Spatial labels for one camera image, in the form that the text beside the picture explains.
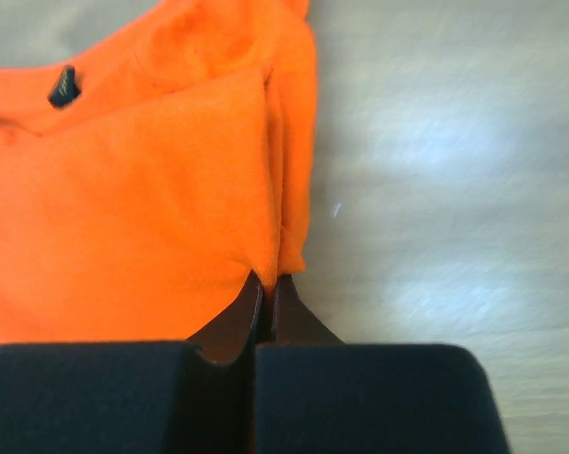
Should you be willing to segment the orange t shirt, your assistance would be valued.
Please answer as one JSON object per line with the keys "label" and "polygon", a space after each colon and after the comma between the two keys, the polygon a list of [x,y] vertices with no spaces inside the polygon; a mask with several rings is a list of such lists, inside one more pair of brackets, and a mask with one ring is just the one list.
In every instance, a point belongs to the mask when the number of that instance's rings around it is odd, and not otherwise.
{"label": "orange t shirt", "polygon": [[185,341],[302,271],[305,1],[163,1],[61,65],[0,69],[0,345]]}

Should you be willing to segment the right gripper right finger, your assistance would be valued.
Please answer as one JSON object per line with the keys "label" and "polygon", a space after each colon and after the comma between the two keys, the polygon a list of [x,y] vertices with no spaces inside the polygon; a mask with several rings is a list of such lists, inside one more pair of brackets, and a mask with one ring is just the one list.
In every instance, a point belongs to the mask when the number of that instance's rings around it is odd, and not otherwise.
{"label": "right gripper right finger", "polygon": [[274,291],[270,341],[255,353],[258,453],[507,453],[482,365],[450,344],[347,344]]}

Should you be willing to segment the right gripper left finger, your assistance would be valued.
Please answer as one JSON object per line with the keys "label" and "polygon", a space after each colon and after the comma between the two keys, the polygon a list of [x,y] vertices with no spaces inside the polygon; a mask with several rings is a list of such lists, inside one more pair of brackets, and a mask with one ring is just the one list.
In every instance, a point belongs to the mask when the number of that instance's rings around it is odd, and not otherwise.
{"label": "right gripper left finger", "polygon": [[264,292],[187,340],[0,345],[0,453],[243,453]]}

